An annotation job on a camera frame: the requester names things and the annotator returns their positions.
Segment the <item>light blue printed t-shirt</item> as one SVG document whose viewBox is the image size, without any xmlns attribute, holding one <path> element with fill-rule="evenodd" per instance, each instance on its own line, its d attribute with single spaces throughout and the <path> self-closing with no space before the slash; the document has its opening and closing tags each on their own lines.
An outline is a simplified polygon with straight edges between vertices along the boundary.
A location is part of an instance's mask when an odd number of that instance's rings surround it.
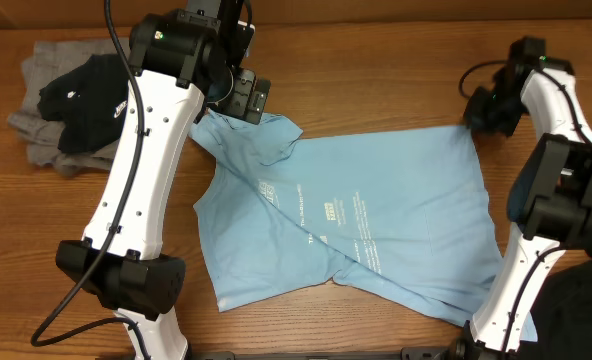
<svg viewBox="0 0 592 360">
<path fill-rule="evenodd" d="M 461 326 L 501 269 L 462 126 L 306 139 L 211 112 L 190 136 L 216 161 L 194 209 L 220 311 L 333 281 Z"/>
</svg>

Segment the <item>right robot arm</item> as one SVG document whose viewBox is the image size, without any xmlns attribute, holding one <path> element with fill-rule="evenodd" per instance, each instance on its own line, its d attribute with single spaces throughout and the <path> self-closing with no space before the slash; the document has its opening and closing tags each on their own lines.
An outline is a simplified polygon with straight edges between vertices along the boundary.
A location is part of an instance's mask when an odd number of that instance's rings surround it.
<svg viewBox="0 0 592 360">
<path fill-rule="evenodd" d="M 572 64 L 525 36 L 496 61 L 492 89 L 468 95 L 466 126 L 514 134 L 528 115 L 537 145 L 507 201 L 509 241 L 483 305 L 447 348 L 409 348 L 420 359 L 513 359 L 527 316 L 551 268 L 567 250 L 587 250 L 592 232 L 592 130 L 576 95 Z"/>
</svg>

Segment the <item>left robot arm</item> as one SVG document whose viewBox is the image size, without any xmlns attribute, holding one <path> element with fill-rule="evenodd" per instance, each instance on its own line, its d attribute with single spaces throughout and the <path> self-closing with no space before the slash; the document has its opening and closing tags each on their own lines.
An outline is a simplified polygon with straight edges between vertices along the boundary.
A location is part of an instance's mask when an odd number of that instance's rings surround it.
<svg viewBox="0 0 592 360">
<path fill-rule="evenodd" d="M 61 242 L 56 263 L 125 326 L 138 359 L 191 355 L 174 308 L 186 265 L 162 251 L 165 209 L 190 127 L 207 110 L 259 122 L 270 82 L 242 67 L 254 33 L 248 1 L 191 1 L 146 16 L 118 52 L 128 100 L 117 152 L 82 237 Z"/>
</svg>

